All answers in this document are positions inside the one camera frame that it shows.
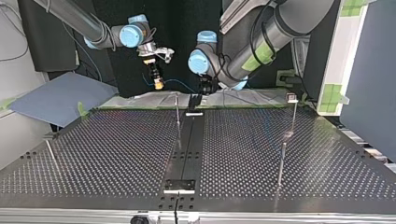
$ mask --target white panel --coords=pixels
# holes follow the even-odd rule
[[[17,8],[17,0],[2,0]],[[8,16],[21,29],[21,23],[9,10]],[[0,13],[0,60],[13,58],[24,53],[26,39],[8,23]],[[18,97],[45,83],[42,73],[35,72],[33,61],[28,52],[22,58],[0,62],[0,102],[7,98]],[[0,111],[0,169],[15,161],[21,154],[37,146],[45,133],[50,131],[47,123],[13,113]]]
[[[50,131],[46,122],[10,113],[0,119],[0,170],[38,146]]]
[[[321,98],[326,84],[340,84],[342,85],[341,94],[347,92],[347,83],[349,82],[352,65],[361,38],[361,29],[364,24],[367,8],[368,6],[362,7],[360,16],[338,18],[318,105],[321,104]],[[318,113],[321,116],[340,116],[342,106],[342,104],[339,104],[334,113]]]
[[[17,1],[4,1],[12,6]],[[3,10],[21,29],[21,23],[9,9]],[[26,38],[9,24],[0,13],[0,60],[21,55],[26,49]],[[28,52],[18,60],[0,62],[0,101],[31,91],[45,83],[42,73],[35,72],[33,61]]]

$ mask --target black cable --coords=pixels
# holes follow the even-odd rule
[[[294,39],[293,39],[293,54],[294,54],[294,60],[295,60],[295,62],[296,62],[297,77],[300,78],[301,83],[302,83],[302,85],[303,85],[303,88],[304,88],[304,91],[305,91],[307,97],[310,98],[310,99],[314,99],[314,98],[312,98],[312,96],[309,94],[308,89],[306,88],[306,86],[305,86],[305,84],[304,84],[303,76],[302,76],[301,73],[300,73],[300,66],[299,66],[298,60],[297,60],[296,42],[294,41]],[[314,108],[315,108],[316,110],[318,110],[318,107],[314,104],[314,102],[312,102],[312,105],[314,106]]]
[[[175,204],[175,211],[174,211],[174,215],[175,215],[175,224],[178,224],[177,206],[178,206],[178,196],[179,196],[179,195],[180,195],[180,193],[177,195],[176,204]]]
[[[254,35],[254,30],[256,29],[256,25],[257,25],[257,22],[259,21],[260,16],[261,16],[262,13],[270,6],[270,4],[271,4],[272,2],[274,2],[274,0],[270,0],[270,1],[267,2],[267,4],[265,4],[265,6],[262,8],[262,10],[261,10],[261,11],[259,12],[259,14],[257,15],[256,19],[254,20],[253,25],[251,26],[251,29],[250,29],[250,39],[249,39],[250,49],[251,49],[251,52],[252,52],[254,58],[256,59],[256,61],[257,61],[260,65],[265,65],[265,63],[262,63],[262,61],[260,61],[259,57],[258,57],[257,54],[256,54],[256,50],[254,49],[254,46],[253,46],[253,35]],[[269,41],[269,38],[265,39],[265,41],[267,42],[266,44],[268,45],[268,47],[272,46],[272,43],[271,43],[271,41]]]
[[[2,63],[2,62],[9,62],[9,61],[13,61],[13,60],[19,59],[19,58],[25,56],[25,55],[27,54],[28,51],[29,51],[29,46],[26,44],[26,49],[25,49],[24,53],[22,53],[21,55],[15,56],[15,57],[13,57],[13,58],[2,59],[2,60],[0,60],[0,63]]]
[[[267,30],[265,29],[265,24],[266,24],[266,22],[262,21],[262,36],[264,37],[265,43],[268,45],[268,47],[270,48],[270,50],[273,53],[273,55],[271,55],[271,60],[272,61],[266,64],[266,66],[269,66],[276,59],[276,50],[275,50],[274,45],[272,44],[272,42],[270,40],[270,37],[268,37]]]

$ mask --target vertical pin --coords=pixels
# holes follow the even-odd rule
[[[176,106],[176,117],[177,117],[177,128],[180,130],[180,115],[178,113],[178,95],[175,96],[175,106]]]
[[[49,149],[50,156],[52,157],[53,160],[55,160],[55,155],[53,154],[52,146],[50,145],[50,140],[46,139],[46,144],[47,144],[47,147]]]
[[[293,133],[294,122],[296,120],[296,114],[297,114],[297,105],[298,105],[297,95],[294,93],[287,93],[286,99],[288,101],[288,104],[294,104],[293,120],[292,120],[292,124],[291,124],[291,132]]]
[[[277,185],[279,187],[282,186],[282,175],[283,175],[283,166],[285,162],[285,156],[286,156],[286,143],[282,144],[282,151],[280,152],[280,165],[279,165],[279,176],[277,178]]]

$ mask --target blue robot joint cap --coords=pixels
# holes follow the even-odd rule
[[[140,15],[128,18],[128,22],[129,22],[129,24],[132,24],[134,22],[149,22],[149,21],[145,14],[140,14]]]
[[[201,31],[197,36],[198,42],[218,43],[218,35],[213,31]]]
[[[189,68],[197,75],[204,75],[209,70],[210,64],[206,55],[199,49],[194,50],[190,54],[189,58]]]
[[[126,25],[120,30],[120,42],[127,48],[136,48],[144,38],[143,31],[136,25]]]

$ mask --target metal bracket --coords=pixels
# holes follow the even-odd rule
[[[194,194],[195,180],[166,180],[165,194]]]
[[[227,34],[249,11],[268,2],[269,0],[234,0],[220,18],[220,32]],[[276,3],[271,3],[270,6],[275,7]]]
[[[157,55],[159,58],[164,60],[166,63],[170,63],[172,60],[172,55],[175,53],[174,50],[168,48],[156,48],[154,42],[148,42],[147,44],[140,45],[137,48],[139,52],[139,57],[148,57],[151,55]]]

